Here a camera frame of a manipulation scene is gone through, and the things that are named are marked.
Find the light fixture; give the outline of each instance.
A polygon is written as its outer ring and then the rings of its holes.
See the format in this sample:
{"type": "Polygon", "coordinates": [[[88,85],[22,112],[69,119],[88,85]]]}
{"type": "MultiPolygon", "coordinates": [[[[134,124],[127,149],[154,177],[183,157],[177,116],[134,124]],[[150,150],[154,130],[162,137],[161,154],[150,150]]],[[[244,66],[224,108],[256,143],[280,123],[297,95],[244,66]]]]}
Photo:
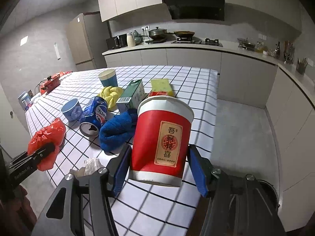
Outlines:
{"type": "Polygon", "coordinates": [[[27,38],[28,38],[28,35],[21,39],[20,46],[22,46],[23,44],[26,44],[27,38]]]}

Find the grid pattern tablecloth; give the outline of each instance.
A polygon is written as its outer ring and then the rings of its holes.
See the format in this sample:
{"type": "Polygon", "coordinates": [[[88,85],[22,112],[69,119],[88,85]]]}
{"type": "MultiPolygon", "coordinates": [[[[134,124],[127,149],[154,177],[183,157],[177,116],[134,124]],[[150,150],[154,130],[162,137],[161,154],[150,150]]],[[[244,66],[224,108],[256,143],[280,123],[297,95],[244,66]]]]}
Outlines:
{"type": "MultiPolygon", "coordinates": [[[[89,99],[103,88],[98,74],[104,69],[73,72],[59,87],[45,97],[40,97],[27,112],[29,132],[47,126],[56,117],[65,123],[67,132],[55,165],[46,173],[56,187],[70,169],[84,166],[84,160],[98,157],[102,165],[119,154],[119,149],[104,153],[97,138],[87,138],[79,131],[78,121],[69,123],[60,109],[71,98],[77,97],[84,108],[89,99]]],[[[168,78],[176,97],[194,111],[189,143],[195,144],[202,157],[210,158],[216,115],[217,72],[210,69],[180,66],[131,66],[117,67],[118,85],[126,88],[133,79],[142,79],[145,92],[151,90],[152,78],[168,78]]],[[[107,114],[109,120],[118,109],[107,114]]],[[[200,194],[196,188],[188,162],[185,164],[180,188],[163,187],[125,180],[117,198],[111,199],[111,210],[119,235],[178,235],[186,234],[195,213],[200,194]]],[[[89,196],[84,196],[84,219],[91,224],[89,196]]]]}

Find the refrigerator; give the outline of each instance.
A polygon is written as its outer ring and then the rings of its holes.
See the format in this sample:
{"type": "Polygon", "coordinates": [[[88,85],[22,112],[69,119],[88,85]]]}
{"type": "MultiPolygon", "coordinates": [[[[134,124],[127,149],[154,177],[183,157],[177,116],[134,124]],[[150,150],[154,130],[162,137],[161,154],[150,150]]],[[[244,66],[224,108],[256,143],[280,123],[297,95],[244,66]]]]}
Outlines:
{"type": "Polygon", "coordinates": [[[108,50],[111,32],[99,11],[79,14],[67,25],[66,35],[78,71],[107,67],[102,53],[108,50]]]}

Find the paper cup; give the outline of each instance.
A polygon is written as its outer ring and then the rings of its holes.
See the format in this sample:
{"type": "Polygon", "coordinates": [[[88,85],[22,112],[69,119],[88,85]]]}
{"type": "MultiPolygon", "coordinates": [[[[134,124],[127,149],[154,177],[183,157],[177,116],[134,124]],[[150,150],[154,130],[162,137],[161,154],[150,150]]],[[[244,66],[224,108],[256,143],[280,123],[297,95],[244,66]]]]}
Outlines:
{"type": "Polygon", "coordinates": [[[68,119],[68,121],[79,120],[82,114],[82,108],[77,98],[69,100],[61,108],[61,112],[68,119]]]}
{"type": "Polygon", "coordinates": [[[129,179],[180,187],[193,110],[179,99],[153,96],[138,108],[129,179]]]}
{"type": "Polygon", "coordinates": [[[115,69],[105,70],[101,72],[98,76],[100,81],[102,82],[103,87],[118,87],[115,69]]]}

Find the floor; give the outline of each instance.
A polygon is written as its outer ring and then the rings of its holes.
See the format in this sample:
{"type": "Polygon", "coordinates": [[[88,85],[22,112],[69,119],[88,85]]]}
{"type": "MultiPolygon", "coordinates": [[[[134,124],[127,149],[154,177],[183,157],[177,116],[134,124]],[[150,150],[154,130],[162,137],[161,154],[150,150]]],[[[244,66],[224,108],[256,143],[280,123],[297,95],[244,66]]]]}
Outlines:
{"type": "MultiPolygon", "coordinates": [[[[218,100],[213,165],[228,174],[252,173],[274,185],[279,192],[279,171],[275,143],[263,109],[218,100]]],[[[53,187],[44,172],[36,171],[24,182],[33,210],[39,216],[53,187]]],[[[86,229],[86,235],[93,235],[86,229]]]]}

